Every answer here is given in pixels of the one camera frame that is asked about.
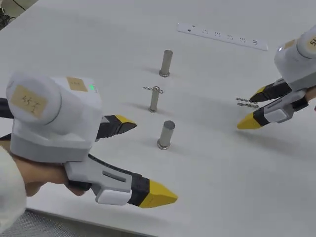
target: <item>hand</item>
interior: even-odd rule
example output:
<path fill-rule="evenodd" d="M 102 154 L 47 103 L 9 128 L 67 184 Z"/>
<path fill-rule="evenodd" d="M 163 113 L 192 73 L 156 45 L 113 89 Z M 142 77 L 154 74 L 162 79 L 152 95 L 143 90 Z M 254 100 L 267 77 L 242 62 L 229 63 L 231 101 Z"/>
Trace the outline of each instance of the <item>hand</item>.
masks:
<path fill-rule="evenodd" d="M 9 141 L 1 141 L 0 145 L 8 152 L 10 149 Z M 38 163 L 17 157 L 10 153 L 14 159 L 25 184 L 28 197 L 35 195 L 46 183 L 67 184 L 68 178 L 63 166 L 49 163 Z M 69 188 L 75 195 L 81 196 L 84 191 Z"/>

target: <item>spring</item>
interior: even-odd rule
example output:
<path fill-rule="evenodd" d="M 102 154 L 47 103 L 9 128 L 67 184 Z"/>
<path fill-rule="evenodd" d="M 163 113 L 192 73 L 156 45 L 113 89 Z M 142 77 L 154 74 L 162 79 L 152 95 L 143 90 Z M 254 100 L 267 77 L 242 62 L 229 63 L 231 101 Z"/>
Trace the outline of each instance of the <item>spring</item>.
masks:
<path fill-rule="evenodd" d="M 153 90 L 152 87 L 144 87 L 144 86 L 143 86 L 143 88 L 144 88 L 145 90 Z"/>

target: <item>white table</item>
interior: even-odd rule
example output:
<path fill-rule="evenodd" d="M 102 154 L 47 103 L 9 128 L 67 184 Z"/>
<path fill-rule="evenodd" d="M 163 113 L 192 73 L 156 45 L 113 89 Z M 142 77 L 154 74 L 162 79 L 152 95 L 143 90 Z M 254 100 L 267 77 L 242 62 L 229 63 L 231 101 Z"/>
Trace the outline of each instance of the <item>white table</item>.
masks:
<path fill-rule="evenodd" d="M 95 144 L 92 154 L 162 182 L 179 199 L 154 209 L 104 206 L 46 185 L 28 208 L 154 236 L 311 237 L 316 233 L 316 114 L 238 132 L 252 110 L 236 105 L 278 79 L 278 45 L 315 22 L 316 1 L 40 0 L 0 32 L 1 95 L 16 69 L 96 80 L 105 114 L 138 127 Z M 267 40 L 269 52 L 176 31 L 178 22 Z M 158 76 L 163 51 L 171 76 Z M 156 114 L 147 111 L 160 86 Z M 156 147 L 176 123 L 172 146 Z M 9 121 L 1 127 L 9 131 Z"/>

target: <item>metal rod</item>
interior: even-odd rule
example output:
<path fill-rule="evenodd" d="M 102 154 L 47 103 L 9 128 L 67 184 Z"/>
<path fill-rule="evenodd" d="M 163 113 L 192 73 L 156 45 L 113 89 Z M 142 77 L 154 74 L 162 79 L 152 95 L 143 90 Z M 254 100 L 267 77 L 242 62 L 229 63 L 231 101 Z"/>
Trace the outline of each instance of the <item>metal rod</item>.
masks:
<path fill-rule="evenodd" d="M 170 147 L 170 140 L 176 124 L 173 121 L 165 121 L 163 123 L 160 138 L 157 141 L 157 146 L 161 150 L 167 150 Z"/>
<path fill-rule="evenodd" d="M 152 100 L 150 102 L 150 107 L 148 108 L 151 113 L 157 111 L 157 104 L 159 98 L 160 88 L 158 86 L 153 87 Z"/>
<path fill-rule="evenodd" d="M 162 60 L 161 70 L 159 71 L 159 75 L 166 78 L 170 76 L 170 64 L 172 59 L 173 52 L 171 50 L 165 50 Z"/>
<path fill-rule="evenodd" d="M 252 107 L 252 108 L 259 108 L 259 105 L 252 105 L 252 104 L 244 104 L 244 103 L 237 103 L 239 106 L 245 106 L 245 107 Z"/>
<path fill-rule="evenodd" d="M 258 104 L 258 102 L 255 102 L 255 101 L 249 101 L 249 100 L 246 100 L 246 99 L 242 99 L 242 98 L 236 98 L 236 100 L 239 100 L 239 101 L 243 101 L 243 102 L 248 102 L 248 103 L 252 103 L 252 104 Z"/>

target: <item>power strip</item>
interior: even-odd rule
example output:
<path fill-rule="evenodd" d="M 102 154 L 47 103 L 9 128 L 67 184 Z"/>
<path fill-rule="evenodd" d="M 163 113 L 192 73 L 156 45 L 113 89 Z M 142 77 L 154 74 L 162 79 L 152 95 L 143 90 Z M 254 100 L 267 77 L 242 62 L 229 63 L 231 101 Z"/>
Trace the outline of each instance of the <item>power strip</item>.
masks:
<path fill-rule="evenodd" d="M 199 27 L 192 24 L 178 23 L 177 31 L 190 35 L 201 36 L 222 42 L 233 43 L 245 47 L 255 48 L 263 51 L 268 51 L 268 45 L 262 40 L 247 39 L 245 37 L 225 34 L 220 31 L 208 30 L 204 27 Z"/>

